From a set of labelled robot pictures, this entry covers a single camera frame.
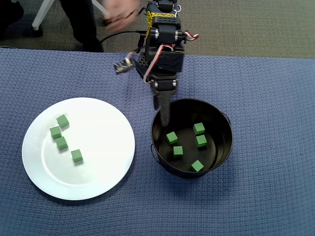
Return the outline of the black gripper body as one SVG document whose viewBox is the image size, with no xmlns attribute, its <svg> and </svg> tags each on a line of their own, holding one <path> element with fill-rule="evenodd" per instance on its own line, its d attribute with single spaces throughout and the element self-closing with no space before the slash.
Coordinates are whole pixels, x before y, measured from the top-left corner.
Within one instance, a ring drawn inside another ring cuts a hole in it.
<svg viewBox="0 0 315 236">
<path fill-rule="evenodd" d="M 146 45 L 144 82 L 151 84 L 154 95 L 160 92 L 174 94 L 177 85 L 177 74 L 182 71 L 184 49 L 182 45 L 157 44 Z"/>
</svg>

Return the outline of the bare person hand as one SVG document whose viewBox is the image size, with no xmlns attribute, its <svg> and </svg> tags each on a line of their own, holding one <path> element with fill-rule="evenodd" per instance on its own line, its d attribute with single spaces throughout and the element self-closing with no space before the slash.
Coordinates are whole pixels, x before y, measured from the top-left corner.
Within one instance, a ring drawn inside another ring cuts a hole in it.
<svg viewBox="0 0 315 236">
<path fill-rule="evenodd" d="M 110 32 L 119 32 L 132 25 L 141 8 L 140 0 L 103 0 L 103 7 L 108 15 L 103 16 L 106 29 Z"/>
</svg>

